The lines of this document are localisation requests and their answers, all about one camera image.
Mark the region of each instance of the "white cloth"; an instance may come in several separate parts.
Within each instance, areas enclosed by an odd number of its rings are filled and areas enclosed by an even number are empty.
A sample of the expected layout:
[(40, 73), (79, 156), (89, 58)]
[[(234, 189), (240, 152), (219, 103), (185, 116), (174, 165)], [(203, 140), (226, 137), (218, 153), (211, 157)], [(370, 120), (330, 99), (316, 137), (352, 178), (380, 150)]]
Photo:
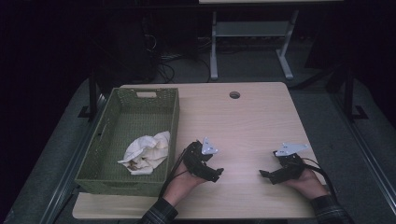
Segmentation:
[(151, 175), (168, 156), (169, 132), (142, 136), (135, 139), (125, 151), (122, 161), (131, 175)]

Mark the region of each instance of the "sleeve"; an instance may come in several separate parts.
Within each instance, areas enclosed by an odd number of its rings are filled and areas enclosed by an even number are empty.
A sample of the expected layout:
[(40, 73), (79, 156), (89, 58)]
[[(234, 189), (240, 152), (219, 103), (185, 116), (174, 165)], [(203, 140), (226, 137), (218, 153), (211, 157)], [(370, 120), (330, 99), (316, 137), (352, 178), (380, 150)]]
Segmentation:
[(169, 202), (160, 198), (145, 215), (137, 222), (139, 224), (168, 224), (171, 223), (178, 212)]
[(313, 199), (311, 205), (319, 224), (351, 224), (355, 223), (347, 211), (331, 196)]

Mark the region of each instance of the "hand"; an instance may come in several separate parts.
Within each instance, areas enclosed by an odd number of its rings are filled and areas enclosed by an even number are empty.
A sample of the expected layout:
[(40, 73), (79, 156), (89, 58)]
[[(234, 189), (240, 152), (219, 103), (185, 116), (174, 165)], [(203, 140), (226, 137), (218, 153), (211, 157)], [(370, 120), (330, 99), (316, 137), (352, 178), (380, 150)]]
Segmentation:
[(175, 207), (195, 187), (205, 182), (205, 179), (190, 174), (184, 162), (181, 162), (175, 172), (175, 178), (169, 183), (163, 198)]
[(309, 169), (304, 169), (298, 179), (287, 180), (284, 184), (297, 189), (308, 200), (329, 194), (329, 192), (320, 183), (315, 173)]

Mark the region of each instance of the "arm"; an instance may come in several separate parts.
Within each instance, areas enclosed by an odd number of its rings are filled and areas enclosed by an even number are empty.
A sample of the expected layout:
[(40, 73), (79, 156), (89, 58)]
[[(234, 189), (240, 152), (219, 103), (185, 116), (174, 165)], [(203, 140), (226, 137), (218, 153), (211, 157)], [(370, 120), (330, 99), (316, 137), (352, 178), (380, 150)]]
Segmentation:
[(313, 171), (305, 169), (298, 179), (291, 179), (285, 185), (297, 189), (314, 208), (319, 224), (354, 223), (347, 211), (322, 186)]
[(175, 207), (178, 205), (178, 203), (186, 198), (195, 187), (205, 182), (206, 180), (191, 175), (187, 171), (184, 162), (182, 162), (176, 170), (175, 178), (166, 188), (163, 197), (151, 206), (151, 208), (145, 215), (143, 215), (142, 219), (140, 219), (138, 223), (170, 223), (177, 216), (177, 210)]

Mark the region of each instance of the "green plastic basket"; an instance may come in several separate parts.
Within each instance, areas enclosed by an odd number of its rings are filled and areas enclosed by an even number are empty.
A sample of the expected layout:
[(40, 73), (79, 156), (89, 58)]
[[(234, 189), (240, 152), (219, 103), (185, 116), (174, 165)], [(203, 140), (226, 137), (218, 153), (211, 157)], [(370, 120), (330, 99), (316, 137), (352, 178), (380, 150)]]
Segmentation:
[[(93, 194), (158, 196), (175, 161), (178, 116), (177, 89), (113, 89), (76, 182)], [(151, 175), (131, 175), (118, 163), (136, 138), (165, 131), (168, 157)]]

